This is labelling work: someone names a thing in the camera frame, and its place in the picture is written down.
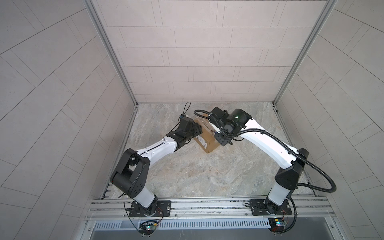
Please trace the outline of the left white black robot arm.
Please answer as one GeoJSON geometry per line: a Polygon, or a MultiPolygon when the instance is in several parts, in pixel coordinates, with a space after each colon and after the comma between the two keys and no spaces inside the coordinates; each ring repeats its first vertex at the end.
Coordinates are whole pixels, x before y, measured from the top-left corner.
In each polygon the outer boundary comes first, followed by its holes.
{"type": "Polygon", "coordinates": [[[178,151],[202,133],[200,124],[181,115],[176,130],[166,134],[160,141],[137,151],[126,149],[110,177],[110,182],[151,214],[157,205],[156,195],[146,187],[151,164],[178,151]]]}

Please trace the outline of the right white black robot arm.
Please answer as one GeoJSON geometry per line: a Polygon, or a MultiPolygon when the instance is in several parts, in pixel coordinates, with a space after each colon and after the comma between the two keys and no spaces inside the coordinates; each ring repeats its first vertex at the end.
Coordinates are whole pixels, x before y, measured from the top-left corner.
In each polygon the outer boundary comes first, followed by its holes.
{"type": "Polygon", "coordinates": [[[305,163],[298,158],[298,150],[270,134],[250,114],[241,109],[235,109],[229,114],[216,107],[208,113],[207,118],[218,131],[215,138],[222,146],[236,137],[242,137],[268,154],[279,165],[275,183],[265,204],[280,207],[296,189],[303,172],[305,163]]]}

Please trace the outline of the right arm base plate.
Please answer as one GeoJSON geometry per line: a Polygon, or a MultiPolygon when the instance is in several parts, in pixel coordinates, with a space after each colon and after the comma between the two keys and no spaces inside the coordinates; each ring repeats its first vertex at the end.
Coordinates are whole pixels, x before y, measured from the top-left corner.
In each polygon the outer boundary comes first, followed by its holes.
{"type": "Polygon", "coordinates": [[[281,206],[274,206],[273,204],[266,205],[265,200],[253,199],[245,203],[245,207],[249,208],[253,216],[266,216],[266,215],[293,215],[293,208],[290,201],[285,199],[281,206]]]}

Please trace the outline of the brown taped cardboard box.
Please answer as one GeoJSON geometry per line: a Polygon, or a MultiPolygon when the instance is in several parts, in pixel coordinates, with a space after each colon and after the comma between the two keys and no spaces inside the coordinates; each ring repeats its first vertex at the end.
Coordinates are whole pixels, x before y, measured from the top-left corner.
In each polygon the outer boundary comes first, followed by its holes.
{"type": "Polygon", "coordinates": [[[194,140],[209,154],[218,148],[220,143],[215,139],[216,130],[211,126],[210,122],[203,118],[196,118],[195,123],[202,127],[202,133],[194,138],[194,140]]]}

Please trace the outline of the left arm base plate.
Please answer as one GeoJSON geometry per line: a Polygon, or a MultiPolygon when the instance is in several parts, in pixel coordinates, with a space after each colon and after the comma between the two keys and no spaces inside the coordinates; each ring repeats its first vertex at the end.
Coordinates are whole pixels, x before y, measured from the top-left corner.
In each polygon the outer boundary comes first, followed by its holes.
{"type": "Polygon", "coordinates": [[[151,204],[148,208],[144,208],[138,202],[134,201],[127,210],[129,211],[129,216],[133,218],[169,217],[171,204],[171,201],[157,201],[156,204],[151,204]]]}

